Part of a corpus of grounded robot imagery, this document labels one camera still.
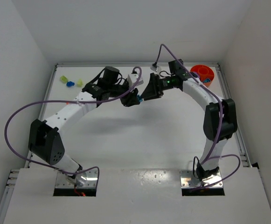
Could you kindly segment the teal lego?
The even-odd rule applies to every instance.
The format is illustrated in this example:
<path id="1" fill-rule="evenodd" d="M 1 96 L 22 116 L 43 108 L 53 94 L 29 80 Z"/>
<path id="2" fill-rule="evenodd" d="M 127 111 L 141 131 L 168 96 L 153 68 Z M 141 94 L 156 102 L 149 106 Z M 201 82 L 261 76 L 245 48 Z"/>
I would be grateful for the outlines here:
<path id="1" fill-rule="evenodd" d="M 209 78 L 207 78 L 207 79 L 205 79 L 205 80 L 203 81 L 203 83 L 209 83 L 209 82 L 211 82 L 211 80 L 210 80 Z"/>

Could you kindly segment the teal lego brick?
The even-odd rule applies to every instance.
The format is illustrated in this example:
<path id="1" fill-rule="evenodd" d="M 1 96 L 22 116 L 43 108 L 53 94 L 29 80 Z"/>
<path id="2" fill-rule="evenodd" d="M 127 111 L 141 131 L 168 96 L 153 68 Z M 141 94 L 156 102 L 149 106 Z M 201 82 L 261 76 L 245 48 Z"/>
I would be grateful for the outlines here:
<path id="1" fill-rule="evenodd" d="M 139 103 L 141 103 L 143 101 L 143 99 L 140 97 L 140 95 L 137 95 L 137 100 L 139 101 Z"/>

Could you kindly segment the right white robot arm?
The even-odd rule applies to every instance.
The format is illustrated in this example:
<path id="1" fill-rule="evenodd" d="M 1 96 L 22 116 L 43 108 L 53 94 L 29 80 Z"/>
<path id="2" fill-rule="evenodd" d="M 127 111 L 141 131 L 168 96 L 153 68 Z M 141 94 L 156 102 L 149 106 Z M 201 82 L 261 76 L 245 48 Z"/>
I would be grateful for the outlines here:
<path id="1" fill-rule="evenodd" d="M 140 97 L 144 101 L 157 99 L 163 96 L 164 91 L 177 88 L 191 96 L 204 110 L 206 144 L 194 171 L 194 177 L 202 181 L 218 173 L 223 148 L 237 131 L 236 105 L 230 98 L 216 96 L 205 85 L 205 66 L 186 70 L 182 60 L 175 60 L 169 62 L 169 69 L 170 75 L 166 77 L 151 73 Z"/>

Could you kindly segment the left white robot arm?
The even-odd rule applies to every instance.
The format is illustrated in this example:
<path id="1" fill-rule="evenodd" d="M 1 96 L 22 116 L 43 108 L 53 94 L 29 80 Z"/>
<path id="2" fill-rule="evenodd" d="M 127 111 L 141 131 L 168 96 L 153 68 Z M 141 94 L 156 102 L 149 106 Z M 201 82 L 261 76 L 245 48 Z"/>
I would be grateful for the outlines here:
<path id="1" fill-rule="evenodd" d="M 82 173 L 82 166 L 66 154 L 62 136 L 101 104 L 117 99 L 125 107 L 140 103 L 136 87 L 142 82 L 142 71 L 133 70 L 122 84 L 118 81 L 120 75 L 117 68 L 104 67 L 65 107 L 44 120 L 34 120 L 30 126 L 29 150 L 41 158 L 45 166 L 69 177 Z"/>

